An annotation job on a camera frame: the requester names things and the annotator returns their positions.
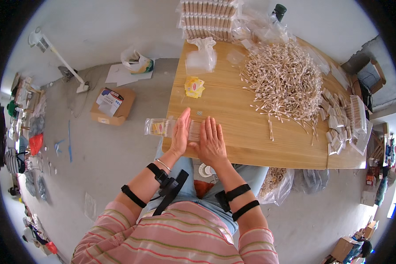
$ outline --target wooden table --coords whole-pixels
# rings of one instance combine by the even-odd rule
[[[299,40],[299,42],[301,45],[306,44],[303,40]],[[191,108],[191,119],[193,120],[201,121],[209,115],[214,117],[217,123],[222,124],[227,155],[232,163],[298,169],[325,169],[326,167],[350,169],[362,167],[362,160],[364,160],[363,167],[365,167],[365,156],[361,156],[351,146],[347,146],[339,156],[327,155],[328,142],[325,133],[328,130],[328,124],[321,120],[317,125],[319,140],[314,139],[313,145],[311,145],[312,131],[310,128],[306,128],[309,132],[307,134],[301,126],[293,121],[281,123],[272,118],[275,140],[271,141],[267,116],[259,114],[249,106],[255,104],[253,102],[255,94],[242,88],[247,84],[242,82],[239,77],[239,67],[232,67],[232,64],[226,59],[232,49],[243,54],[247,54],[247,50],[224,42],[218,42],[214,49],[217,52],[217,64],[214,72],[198,76],[205,81],[206,89],[202,93],[202,97],[198,99],[186,97],[184,88],[187,76],[186,54],[197,50],[197,47],[185,41],[173,83],[167,117],[178,117],[186,107]],[[332,61],[322,52],[320,54],[328,62]],[[349,93],[343,89],[331,73],[327,77],[324,75],[323,77],[324,86],[330,92],[342,93],[345,98],[349,98]],[[197,115],[197,112],[202,112],[202,116]],[[170,144],[171,139],[164,138],[162,150],[167,151]],[[185,156],[197,158],[195,152],[189,147]]]

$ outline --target striped shirt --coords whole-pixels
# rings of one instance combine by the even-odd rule
[[[19,173],[19,163],[16,157],[16,151],[10,149],[5,153],[6,168],[10,173]]]
[[[82,238],[71,264],[83,263],[279,263],[269,229],[253,228],[233,245],[227,226],[193,202],[178,202],[161,215],[136,218],[111,202]]]

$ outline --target woman's left hand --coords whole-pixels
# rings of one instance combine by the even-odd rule
[[[190,119],[191,109],[186,108],[180,117],[176,120],[172,133],[172,144],[170,146],[170,151],[178,157],[182,156],[186,151],[186,145],[189,135],[189,125],[191,123]]]

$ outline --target hand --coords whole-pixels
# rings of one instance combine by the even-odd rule
[[[191,123],[191,119],[189,117],[190,115],[191,109],[188,107],[176,120],[176,123],[173,127],[172,144],[170,146],[170,151],[172,151],[178,157],[182,156],[186,151],[189,125]]]
[[[213,168],[229,163],[222,126],[220,124],[216,126],[214,118],[207,117],[202,121],[200,137],[199,144],[191,142],[189,145],[195,149],[202,162]]]

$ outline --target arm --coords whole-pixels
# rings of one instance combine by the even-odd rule
[[[199,158],[206,165],[211,166],[217,173],[220,181],[226,192],[239,187],[246,182],[235,171],[232,164],[227,158],[226,146],[223,140],[222,127],[219,124],[216,126],[214,118],[207,117],[201,123],[201,141],[200,143],[190,143],[195,151],[198,153]],[[232,212],[236,212],[244,205],[255,200],[252,191],[248,191],[231,201],[230,207]],[[255,227],[267,228],[267,220],[264,217],[261,208],[256,206],[238,219],[239,233],[244,234],[246,231]]]
[[[189,124],[191,122],[189,117],[190,110],[190,108],[186,108],[177,119],[173,128],[171,147],[159,158],[169,168],[173,168],[174,163],[176,163],[176,161],[185,153]],[[154,161],[154,164],[159,169],[163,169],[167,174],[169,174],[169,170],[160,162]],[[140,198],[144,203],[148,203],[160,186],[159,182],[156,181],[154,177],[154,173],[152,173],[148,168],[144,168],[135,178],[128,182],[127,185],[138,198]],[[115,201],[126,205],[136,219],[141,213],[142,208],[122,192],[116,196]]]

